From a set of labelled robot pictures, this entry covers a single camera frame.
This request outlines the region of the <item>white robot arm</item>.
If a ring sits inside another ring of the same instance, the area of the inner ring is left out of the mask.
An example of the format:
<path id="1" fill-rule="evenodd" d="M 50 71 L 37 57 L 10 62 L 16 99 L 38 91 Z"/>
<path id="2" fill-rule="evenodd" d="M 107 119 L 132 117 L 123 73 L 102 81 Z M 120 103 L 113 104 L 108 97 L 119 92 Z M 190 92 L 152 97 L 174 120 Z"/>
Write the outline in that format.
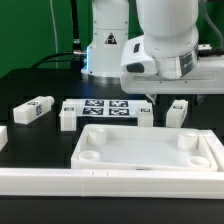
<path id="1" fill-rule="evenodd" d="M 207 0 L 92 0 L 82 77 L 144 94 L 224 94 L 224 54 L 198 44 Z"/>

